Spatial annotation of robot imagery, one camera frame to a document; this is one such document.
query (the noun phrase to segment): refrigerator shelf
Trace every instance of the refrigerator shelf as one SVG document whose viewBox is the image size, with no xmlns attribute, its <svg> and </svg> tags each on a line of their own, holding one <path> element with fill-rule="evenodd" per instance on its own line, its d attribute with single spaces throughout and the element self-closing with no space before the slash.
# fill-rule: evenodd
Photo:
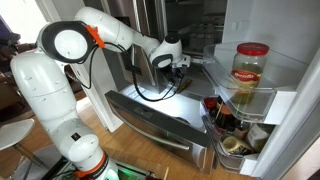
<svg viewBox="0 0 320 180">
<path fill-rule="evenodd" d="M 308 66 L 270 50 L 258 87 L 241 87 L 230 74 L 236 48 L 240 43 L 243 42 L 206 46 L 203 62 L 205 74 L 237 119 L 253 123 L 281 124 Z M 239 90 L 253 98 L 243 104 L 236 103 L 232 97 Z"/>
<path fill-rule="evenodd" d="M 216 156 L 222 165 L 222 167 L 230 172 L 250 175 L 259 154 L 250 154 L 246 156 L 230 155 L 224 151 L 222 143 L 220 141 L 221 135 L 217 133 L 217 129 L 213 125 L 213 120 L 209 115 L 208 109 L 205 107 L 203 101 L 200 103 L 200 115 L 202 121 L 206 127 L 207 134 L 211 139 L 213 147 L 216 152 Z"/>
</svg>

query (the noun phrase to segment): open refrigerator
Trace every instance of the open refrigerator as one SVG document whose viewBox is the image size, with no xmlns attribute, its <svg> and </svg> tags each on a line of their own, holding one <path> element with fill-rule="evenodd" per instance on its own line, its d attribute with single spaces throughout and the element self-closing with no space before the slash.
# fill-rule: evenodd
<svg viewBox="0 0 320 180">
<path fill-rule="evenodd" d="M 136 2 L 132 1 L 133 8 L 136 7 Z M 37 0 L 37 3 L 49 21 L 60 21 L 72 20 L 77 9 L 83 6 L 92 6 L 112 15 L 113 7 L 110 4 L 114 2 L 111 0 L 70 0 L 68 2 Z M 202 7 L 202 12 L 206 12 L 206 20 L 219 17 L 216 31 L 221 36 L 220 42 L 216 40 L 215 44 L 205 44 L 200 51 L 190 50 L 190 45 L 194 46 L 194 44 L 191 43 L 191 39 L 188 39 L 189 35 L 186 35 L 190 29 L 189 26 L 187 28 L 172 27 L 173 19 L 182 20 L 184 17 L 181 14 L 169 12 L 169 9 L 185 12 L 177 8 L 182 6 Z M 193 84 L 183 94 L 177 95 L 176 99 L 180 103 L 170 102 L 170 104 L 182 108 L 177 112 L 161 109 L 165 104 L 143 102 L 132 87 L 119 88 L 117 78 L 122 73 L 114 71 L 115 67 L 106 63 L 105 59 L 117 61 L 121 59 L 121 56 L 102 50 L 99 50 L 97 57 L 95 57 L 102 60 L 95 60 L 93 88 L 84 90 L 102 124 L 111 132 L 124 122 L 123 117 L 115 111 L 115 104 L 116 108 L 120 105 L 116 102 L 117 98 L 113 97 L 118 94 L 122 95 L 120 99 L 127 98 L 122 102 L 124 105 L 126 102 L 134 100 L 139 103 L 139 106 L 142 104 L 151 107 L 151 110 L 148 110 L 155 109 L 157 112 L 169 114 L 170 117 L 179 116 L 189 120 L 190 114 L 192 116 L 196 114 L 197 117 L 191 117 L 194 123 L 191 123 L 193 128 L 190 128 L 188 132 L 193 133 L 194 129 L 196 129 L 195 134 L 201 132 L 199 139 L 204 142 L 197 144 L 196 139 L 192 139 L 192 141 L 206 147 L 204 151 L 207 154 L 213 148 L 217 159 L 226 170 L 262 179 L 279 179 L 319 137 L 320 122 L 317 121 L 315 115 L 320 99 L 320 87 L 317 84 L 320 77 L 320 51 L 318 50 L 320 47 L 320 11 L 318 11 L 318 7 L 320 7 L 320 2 L 317 0 L 308 0 L 308 2 L 290 0 L 159 1 L 158 9 L 153 9 L 161 17 L 158 20 L 163 23 L 161 28 L 164 33 L 159 38 L 168 33 L 180 33 L 182 37 L 186 37 L 186 39 L 182 39 L 183 45 L 186 47 L 184 53 L 188 53 L 194 58 L 191 70 L 187 75 L 193 80 Z M 207 12 L 208 8 L 216 10 L 214 16 Z M 230 101 L 230 97 L 237 91 L 239 85 L 230 78 L 229 72 L 237 44 L 250 41 L 267 44 L 271 51 L 268 54 L 263 79 L 259 87 L 252 90 L 255 94 L 253 101 L 250 104 L 239 105 Z M 78 77 L 87 83 L 88 64 L 73 65 L 72 67 Z M 144 94 L 157 97 L 157 93 L 144 89 L 143 85 L 141 89 Z M 114 96 L 112 96 L 114 92 L 109 93 L 111 96 L 108 96 L 109 91 L 118 93 Z M 221 96 L 238 119 L 252 123 L 276 125 L 261 153 L 239 158 L 230 157 L 223 152 L 219 138 L 210 133 L 214 131 L 214 126 L 208 123 L 210 121 L 208 111 L 202 103 L 203 98 L 209 96 Z M 183 113 L 188 109 L 196 110 L 187 115 Z M 148 116 L 148 112 L 141 111 L 139 108 L 135 109 L 131 115 L 134 116 L 135 113 L 147 114 L 141 118 Z M 146 128 L 148 126 L 141 125 L 142 130 L 148 131 Z M 181 136 L 173 139 L 180 141 Z M 206 141 L 209 141 L 213 147 L 206 144 Z M 181 140 L 180 143 L 188 144 L 184 140 Z M 179 148 L 179 151 L 186 149 L 185 146 L 179 146 Z M 176 150 L 172 150 L 174 149 L 172 147 L 166 149 L 176 152 Z"/>
</svg>

